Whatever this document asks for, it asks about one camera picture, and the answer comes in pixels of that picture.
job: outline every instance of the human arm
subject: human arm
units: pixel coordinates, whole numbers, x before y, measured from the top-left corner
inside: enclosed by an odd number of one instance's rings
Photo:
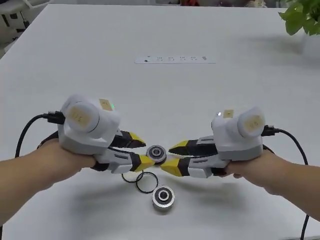
[[[254,160],[231,162],[226,172],[284,197],[320,221],[320,167],[291,163],[265,150]]]
[[[91,156],[62,149],[57,139],[25,156],[0,161],[0,226],[39,191],[94,164]]]

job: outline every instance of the cable connector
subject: cable connector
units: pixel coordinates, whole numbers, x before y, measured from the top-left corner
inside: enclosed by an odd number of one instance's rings
[[[266,136],[274,136],[276,135],[276,133],[278,133],[278,129],[275,128],[274,126],[269,126],[269,125],[265,125],[264,129],[261,133],[262,137],[266,137]]]
[[[47,114],[44,114],[44,119],[47,119],[48,123],[52,124],[64,124],[65,116],[61,111],[49,111]]]

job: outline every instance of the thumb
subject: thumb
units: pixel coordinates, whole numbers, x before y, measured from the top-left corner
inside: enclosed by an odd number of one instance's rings
[[[227,174],[242,174],[245,170],[245,161],[231,161],[225,168]]]

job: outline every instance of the hand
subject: hand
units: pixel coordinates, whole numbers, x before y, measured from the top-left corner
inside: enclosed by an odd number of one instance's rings
[[[36,166],[49,178],[46,189],[72,177],[83,168],[92,168],[96,163],[93,156],[75,154],[61,148],[58,139],[47,141],[30,155],[36,161]]]
[[[277,183],[282,181],[292,163],[264,150],[262,155],[249,161],[232,161],[226,167],[227,175],[238,179],[244,177],[254,185],[263,187],[268,193],[277,195]]]

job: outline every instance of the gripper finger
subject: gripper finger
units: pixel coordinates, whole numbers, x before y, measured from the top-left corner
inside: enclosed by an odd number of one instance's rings
[[[224,175],[224,168],[228,160],[221,160],[217,155],[203,157],[173,157],[160,165],[161,169],[177,177],[190,176],[194,178],[208,178],[212,174]]]
[[[123,151],[109,147],[102,155],[95,155],[95,159],[104,170],[113,174],[124,174],[129,171],[139,172],[155,164],[146,155],[139,155],[131,151]]]
[[[110,147],[135,149],[145,147],[146,143],[133,132],[117,130]]]
[[[218,154],[214,136],[179,142],[169,149],[169,153],[181,156],[208,156]]]

